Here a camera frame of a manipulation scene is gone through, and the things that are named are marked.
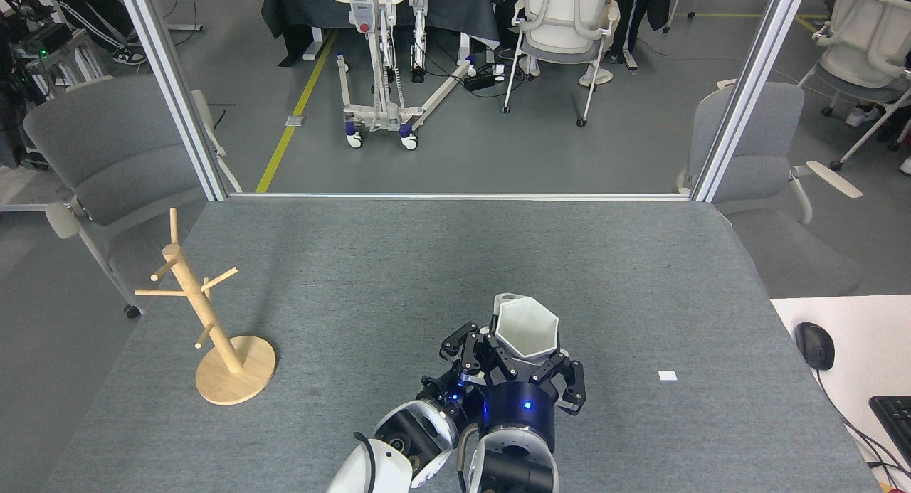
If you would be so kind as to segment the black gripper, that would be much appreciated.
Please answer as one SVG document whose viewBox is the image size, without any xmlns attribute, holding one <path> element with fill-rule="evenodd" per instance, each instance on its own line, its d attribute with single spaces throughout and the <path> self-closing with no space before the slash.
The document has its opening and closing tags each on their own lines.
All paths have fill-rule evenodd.
<svg viewBox="0 0 911 493">
<path fill-rule="evenodd" d="M 484 433 L 499 426 L 527 426 L 555 450 L 555 404 L 570 415 L 578 415 L 586 402 L 582 362 L 567 354 L 550 354 L 531 374 L 530 383 L 516 381 L 517 361 L 494 334 L 487 334 L 489 347 L 487 385 L 484 390 Z M 562 376 L 565 388 L 557 396 L 552 383 Z"/>
<path fill-rule="evenodd" d="M 484 414 L 483 389 L 470 382 L 487 379 L 489 346 L 485 335 L 468 335 L 475 330 L 476 322 L 466 322 L 443 339 L 439 348 L 442 359 L 453 362 L 460 357 L 462 380 L 455 371 L 437 378 L 423 376 L 423 388 L 417 393 L 417 399 L 443 411 L 453 424 L 480 424 Z"/>
</svg>

